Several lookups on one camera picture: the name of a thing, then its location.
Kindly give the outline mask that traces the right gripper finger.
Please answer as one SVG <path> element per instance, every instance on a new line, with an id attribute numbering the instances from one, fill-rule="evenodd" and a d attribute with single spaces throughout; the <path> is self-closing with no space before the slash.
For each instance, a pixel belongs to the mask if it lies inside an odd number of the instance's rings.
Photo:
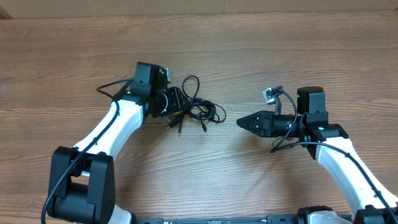
<path id="1" fill-rule="evenodd" d="M 262 122 L 263 111 L 258 111 L 253 114 L 237 119 L 237 125 L 260 125 Z"/>
<path id="2" fill-rule="evenodd" d="M 257 125 L 251 126 L 251 125 L 241 125 L 240 128 L 243 128 L 253 134 L 255 134 L 256 136 L 264 136 L 264 130 Z"/>

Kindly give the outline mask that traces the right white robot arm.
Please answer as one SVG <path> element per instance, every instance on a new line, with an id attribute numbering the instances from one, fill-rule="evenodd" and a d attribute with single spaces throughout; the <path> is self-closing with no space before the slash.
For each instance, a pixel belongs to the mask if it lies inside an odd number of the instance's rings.
<path id="1" fill-rule="evenodd" d="M 329 122 L 325 92 L 319 86 L 298 88 L 293 114 L 282 114 L 278 86 L 263 91 L 274 111 L 258 111 L 236 124 L 263 138 L 279 138 L 272 152 L 302 146 L 333 178 L 353 213 L 352 223 L 397 223 L 397 196 L 376 179 L 356 153 L 348 133 Z"/>

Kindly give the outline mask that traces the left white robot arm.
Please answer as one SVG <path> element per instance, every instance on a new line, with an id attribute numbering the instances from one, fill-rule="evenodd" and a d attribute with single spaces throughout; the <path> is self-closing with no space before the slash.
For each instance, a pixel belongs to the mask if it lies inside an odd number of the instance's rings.
<path id="1" fill-rule="evenodd" d="M 138 62 L 134 77 L 121 80 L 109 111 L 91 133 L 53 152 L 42 223 L 47 217 L 71 223 L 136 222 L 135 214 L 116 204 L 114 162 L 148 116 L 164 118 L 187 104 L 179 88 L 168 86 L 171 79 L 169 68 Z"/>

